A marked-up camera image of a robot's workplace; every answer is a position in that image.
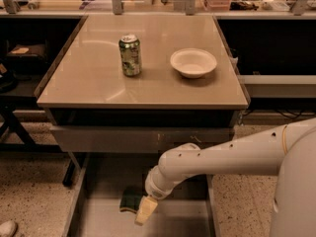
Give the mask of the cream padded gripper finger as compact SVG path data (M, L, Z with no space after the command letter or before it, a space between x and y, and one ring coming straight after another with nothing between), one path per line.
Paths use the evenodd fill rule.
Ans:
M158 201L151 196L143 197L139 204L139 209L136 213L134 223L143 225L152 215L158 205Z

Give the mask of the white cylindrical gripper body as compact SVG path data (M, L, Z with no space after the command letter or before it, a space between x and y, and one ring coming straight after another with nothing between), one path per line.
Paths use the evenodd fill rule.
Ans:
M145 190L150 197L157 200L166 198L180 181L167 179L157 166L152 168L145 179Z

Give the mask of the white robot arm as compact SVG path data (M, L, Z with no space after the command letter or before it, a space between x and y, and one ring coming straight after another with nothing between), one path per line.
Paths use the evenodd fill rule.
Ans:
M174 187L196 175L277 176L270 237L316 237L316 118L201 149L161 155L145 180L135 223L144 224Z

